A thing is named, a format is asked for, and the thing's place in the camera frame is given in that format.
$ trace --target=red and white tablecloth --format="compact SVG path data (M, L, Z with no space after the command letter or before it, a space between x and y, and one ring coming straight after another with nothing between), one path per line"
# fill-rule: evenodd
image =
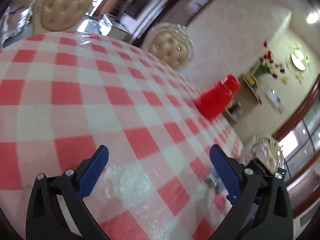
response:
M203 181L209 147L238 157L242 144L162 61L108 37L48 33L2 50L0 80L0 206L24 238L37 174L59 176L101 144L110 159L84 202L112 240L207 240L224 219L225 196Z

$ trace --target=chair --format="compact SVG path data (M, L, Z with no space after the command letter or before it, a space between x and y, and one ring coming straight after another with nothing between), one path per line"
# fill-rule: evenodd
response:
M92 0L36 0L33 34L68 30L92 9Z
M180 71L193 58L194 46L185 28L171 23L160 23L147 34L142 49Z

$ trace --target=metal bolt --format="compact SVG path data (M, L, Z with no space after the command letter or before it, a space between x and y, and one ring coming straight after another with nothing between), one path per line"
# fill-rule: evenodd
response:
M253 170L249 169L249 168L246 168L244 170L244 173L247 174L247 175L252 175L253 174Z
M73 169L69 169L69 170L66 171L66 175L67 175L67 176L71 176L71 175L73 175L74 173L75 173L75 171L74 171Z
M281 175L279 172L276 172L276 173L275 173L275 177L276 177L277 179L282 179L282 175Z
M43 178L44 178L44 174L43 173L38 174L37 179L41 180Z

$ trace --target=clock face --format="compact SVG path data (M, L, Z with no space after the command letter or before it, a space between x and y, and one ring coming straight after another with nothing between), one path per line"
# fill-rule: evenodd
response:
M295 53L291 54L291 59L293 65L301 71L306 70L306 66L304 65L305 57L300 50L296 50Z

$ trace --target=television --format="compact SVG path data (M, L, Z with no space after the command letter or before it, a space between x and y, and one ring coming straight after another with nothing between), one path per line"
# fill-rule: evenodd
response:
M123 13L132 19L136 19L149 2L150 0L131 0Z

